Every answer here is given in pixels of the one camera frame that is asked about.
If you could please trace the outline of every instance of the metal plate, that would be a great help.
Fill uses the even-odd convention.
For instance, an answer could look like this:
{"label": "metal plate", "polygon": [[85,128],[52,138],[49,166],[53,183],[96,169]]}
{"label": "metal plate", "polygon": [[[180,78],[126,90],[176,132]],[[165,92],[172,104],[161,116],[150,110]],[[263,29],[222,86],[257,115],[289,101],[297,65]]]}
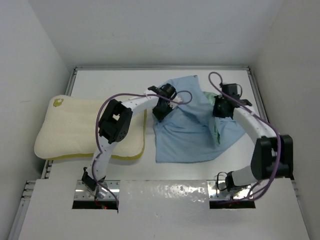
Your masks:
{"label": "metal plate", "polygon": [[[220,191],[219,189],[224,189],[226,187],[225,181],[224,180],[218,181],[219,189],[216,183],[217,183],[216,180],[207,181],[208,194],[209,194],[210,201],[228,201],[228,200],[242,199],[248,195],[251,189],[251,185],[249,185],[235,192],[228,192],[227,190]],[[251,199],[252,197],[249,199],[244,199],[243,201],[251,201]]]}
{"label": "metal plate", "polygon": [[[118,198],[120,193],[120,181],[118,180],[112,180],[108,181],[105,180],[103,182],[104,185],[107,185],[111,192],[114,193],[114,195]],[[99,200],[103,201],[115,201],[115,198],[104,188],[99,190],[100,193],[98,195]],[[89,191],[86,187],[86,185],[83,184],[81,180],[76,181],[76,187],[74,191],[74,201],[94,201],[95,195]]]}

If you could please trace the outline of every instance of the blue cloth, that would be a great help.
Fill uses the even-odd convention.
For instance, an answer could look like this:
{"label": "blue cloth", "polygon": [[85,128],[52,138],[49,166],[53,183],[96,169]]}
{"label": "blue cloth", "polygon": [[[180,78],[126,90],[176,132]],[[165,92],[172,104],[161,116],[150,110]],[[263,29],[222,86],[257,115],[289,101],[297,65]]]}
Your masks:
{"label": "blue cloth", "polygon": [[[198,76],[170,79],[166,83],[173,85],[177,92],[190,91],[193,100],[178,105],[162,122],[155,121],[157,163],[213,160],[244,135],[243,128],[231,118],[212,116],[213,106],[200,89]],[[179,93],[178,96],[184,102],[190,99],[188,93]],[[220,134],[220,144],[214,137],[215,127]]]}

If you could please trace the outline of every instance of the yellow logo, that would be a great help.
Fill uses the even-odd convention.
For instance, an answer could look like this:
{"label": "yellow logo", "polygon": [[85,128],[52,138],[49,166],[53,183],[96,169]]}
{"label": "yellow logo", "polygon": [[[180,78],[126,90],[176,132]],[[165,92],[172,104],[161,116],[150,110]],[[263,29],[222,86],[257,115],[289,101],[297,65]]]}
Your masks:
{"label": "yellow logo", "polygon": [[57,99],[54,100],[53,106],[59,107],[62,104],[63,101],[64,101],[63,98],[57,98]]}

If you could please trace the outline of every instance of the yellow edge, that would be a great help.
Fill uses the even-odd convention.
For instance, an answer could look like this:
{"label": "yellow edge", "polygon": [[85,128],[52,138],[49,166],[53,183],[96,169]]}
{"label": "yellow edge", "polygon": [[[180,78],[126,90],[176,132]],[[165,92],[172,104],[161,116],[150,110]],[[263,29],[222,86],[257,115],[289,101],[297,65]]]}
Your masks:
{"label": "yellow edge", "polygon": [[[142,154],[144,154],[145,151],[145,145],[146,145],[146,127],[147,127],[147,110],[144,110],[143,114],[143,147],[142,151],[135,155],[135,156],[118,156],[118,155],[111,155],[114,159],[120,159],[120,160],[136,160],[141,158]],[[60,160],[60,159],[68,159],[68,158],[77,158],[77,157],[92,157],[93,153],[77,153],[77,154],[69,154],[69,155],[63,155],[63,156],[57,156],[48,158],[47,160]]]}

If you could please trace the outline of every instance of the gray wall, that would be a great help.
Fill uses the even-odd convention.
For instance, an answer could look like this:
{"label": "gray wall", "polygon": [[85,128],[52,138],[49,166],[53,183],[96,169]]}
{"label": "gray wall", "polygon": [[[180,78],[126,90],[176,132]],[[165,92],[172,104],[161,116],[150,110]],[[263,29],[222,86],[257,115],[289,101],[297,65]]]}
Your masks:
{"label": "gray wall", "polygon": [[245,65],[282,0],[29,0],[68,67]]}
{"label": "gray wall", "polygon": [[294,177],[320,239],[320,1],[285,0],[254,72],[270,121],[294,140]]}
{"label": "gray wall", "polygon": [[26,180],[44,161],[34,154],[48,101],[69,73],[27,0],[0,1],[0,239],[7,239]]}

